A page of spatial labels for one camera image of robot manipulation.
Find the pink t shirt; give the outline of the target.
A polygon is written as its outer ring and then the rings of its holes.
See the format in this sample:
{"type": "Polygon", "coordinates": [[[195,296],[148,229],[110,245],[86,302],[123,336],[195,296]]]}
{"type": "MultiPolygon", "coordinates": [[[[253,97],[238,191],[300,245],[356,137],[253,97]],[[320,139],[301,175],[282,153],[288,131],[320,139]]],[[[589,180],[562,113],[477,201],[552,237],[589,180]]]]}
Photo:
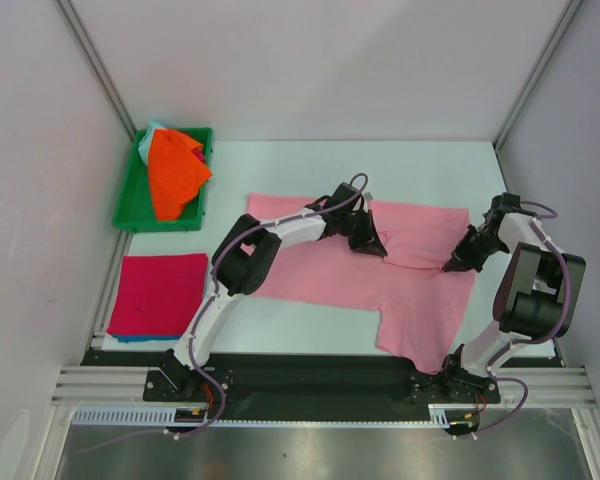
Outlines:
{"type": "Polygon", "coordinates": [[[442,366],[476,275],[443,272],[470,224],[466,208],[374,201],[385,257],[352,252],[342,236],[282,249],[257,296],[377,311],[376,346],[427,374],[442,366]]]}

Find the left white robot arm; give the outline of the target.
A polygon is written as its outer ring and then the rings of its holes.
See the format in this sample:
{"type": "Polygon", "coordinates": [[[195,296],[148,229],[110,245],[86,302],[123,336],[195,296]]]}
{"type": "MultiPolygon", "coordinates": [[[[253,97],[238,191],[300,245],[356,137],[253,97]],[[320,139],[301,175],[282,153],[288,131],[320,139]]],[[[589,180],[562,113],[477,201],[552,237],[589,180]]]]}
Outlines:
{"type": "Polygon", "coordinates": [[[194,397],[201,387],[196,371],[208,361],[211,347],[231,311],[266,280],[278,253],[295,245],[334,235],[347,239],[354,253],[385,257],[366,196],[349,183],[341,183],[300,210],[276,219],[240,216],[211,261],[202,303],[189,326],[171,349],[178,366],[166,377],[166,387],[177,398],[194,397]]]}

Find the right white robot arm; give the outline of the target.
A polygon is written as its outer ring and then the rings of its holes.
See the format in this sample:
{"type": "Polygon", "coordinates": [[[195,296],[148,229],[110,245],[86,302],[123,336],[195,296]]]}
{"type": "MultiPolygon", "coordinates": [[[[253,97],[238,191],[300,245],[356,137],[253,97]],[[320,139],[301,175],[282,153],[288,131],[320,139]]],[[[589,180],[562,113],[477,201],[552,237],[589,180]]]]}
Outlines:
{"type": "Polygon", "coordinates": [[[453,401],[464,401],[486,377],[515,353],[544,344],[569,329],[586,270],[584,258],[564,252],[545,232],[542,220],[555,218],[532,211],[534,204],[517,195],[495,196],[483,223],[467,228],[443,272],[481,272],[487,259],[510,256],[492,308],[492,322],[443,364],[441,388],[453,401]]]}

